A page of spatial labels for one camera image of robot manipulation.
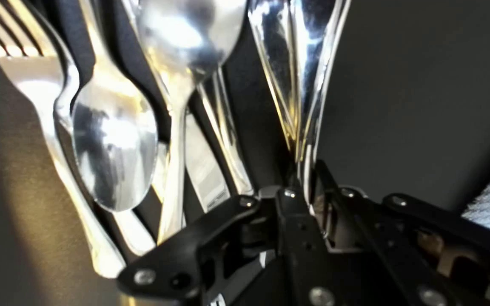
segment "silver spoon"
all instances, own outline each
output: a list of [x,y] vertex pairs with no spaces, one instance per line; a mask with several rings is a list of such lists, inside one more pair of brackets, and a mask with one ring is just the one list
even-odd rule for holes
[[[136,19],[138,12],[141,11],[141,6],[138,0],[121,0],[124,12],[128,16],[129,26],[135,33],[135,36],[140,41],[140,46],[145,48],[145,43],[138,36]],[[145,55],[146,63],[155,68],[152,58]],[[203,208],[203,211],[209,211],[226,201],[230,198],[230,191],[225,181],[225,176],[209,148],[208,140],[204,138],[203,131],[197,126],[197,121],[192,113],[186,114],[186,167],[187,174],[192,184],[192,189],[196,191],[197,203]],[[165,147],[158,145],[158,155],[157,155],[157,172],[153,181],[153,189],[163,204],[163,189],[165,189]]]
[[[66,68],[66,91],[60,96],[60,99],[55,104],[55,116],[60,123],[60,126],[68,133],[68,136],[73,136],[73,126],[72,126],[72,106],[73,99],[80,89],[80,75],[78,68],[75,65],[75,60],[65,43],[55,36],[55,41],[58,41],[60,55],[65,60]],[[131,250],[131,254],[141,257],[155,249],[155,240],[148,233],[148,230],[143,227],[140,218],[133,211],[121,211],[112,213],[112,218],[123,235],[124,244]]]
[[184,227],[184,119],[196,87],[230,57],[245,16],[245,0],[145,0],[138,33],[172,116],[165,204],[158,242]]
[[[136,29],[136,17],[138,12],[141,11],[141,4],[138,0],[123,0],[123,7],[128,14],[128,19],[131,21],[131,29],[135,33],[138,33]],[[197,87],[197,92],[201,96],[201,102],[203,108],[208,114],[211,130],[216,136],[218,145],[221,147],[223,157],[226,160],[228,165],[228,172],[233,179],[233,186],[237,189],[238,194],[243,196],[252,196],[254,186],[250,182],[250,177],[247,174],[245,164],[240,157],[240,147],[238,147],[238,136],[235,131],[235,125],[233,125],[233,116],[231,116],[231,109],[230,109],[230,99],[226,94],[226,85],[225,85],[225,75],[223,70],[216,70],[216,74],[208,79],[203,85]],[[216,194],[216,191],[226,191],[225,186],[220,186],[223,182],[221,177],[223,176],[218,169],[218,164],[214,160],[214,157],[211,155],[211,148],[208,148],[208,143],[203,143],[203,133],[199,130],[197,125],[194,125],[196,121],[192,119],[192,114],[187,114],[187,140],[186,140],[186,167],[187,167],[187,174],[191,177],[192,187],[197,194],[199,204],[203,206],[204,211],[209,211],[213,208],[216,208],[220,204],[220,201],[213,203],[213,201],[206,201],[206,199],[213,199],[213,198],[204,198],[204,194],[214,194],[214,199],[220,199],[220,196]],[[209,177],[213,177],[213,184],[209,184],[209,193],[204,193],[206,187],[199,186],[199,179],[206,179],[206,176],[203,174],[211,174]]]
[[90,0],[80,0],[95,65],[73,108],[73,150],[89,193],[111,213],[138,206],[155,170],[158,128],[145,96],[104,46]]

